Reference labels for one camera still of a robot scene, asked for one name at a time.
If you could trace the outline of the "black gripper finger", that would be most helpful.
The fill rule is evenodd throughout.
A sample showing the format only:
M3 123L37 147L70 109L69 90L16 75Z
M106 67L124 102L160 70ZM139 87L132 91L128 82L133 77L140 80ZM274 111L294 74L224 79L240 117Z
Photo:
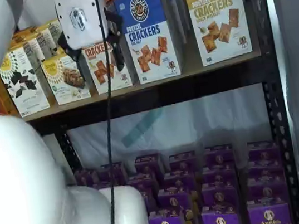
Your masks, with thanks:
M85 77L84 72L82 70L81 64L80 64L80 55L81 55L81 49L75 50L72 49L69 44L67 43L67 39L65 37L64 32L62 31L58 41L58 45L64 50L65 54L73 59L73 61L76 63L77 69L80 72L80 75L82 77Z
M115 66L117 66L118 71L122 71L125 64L120 46L120 39L122 36L122 17L108 9L104 9L104 13L108 24L108 36L106 40L112 46L111 57L114 58Z

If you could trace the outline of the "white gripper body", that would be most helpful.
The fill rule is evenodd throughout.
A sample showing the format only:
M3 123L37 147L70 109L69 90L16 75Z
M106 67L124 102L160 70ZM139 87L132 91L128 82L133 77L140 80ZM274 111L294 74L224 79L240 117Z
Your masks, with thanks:
M62 31L72 49L102 41L96 0L54 0L54 2Z

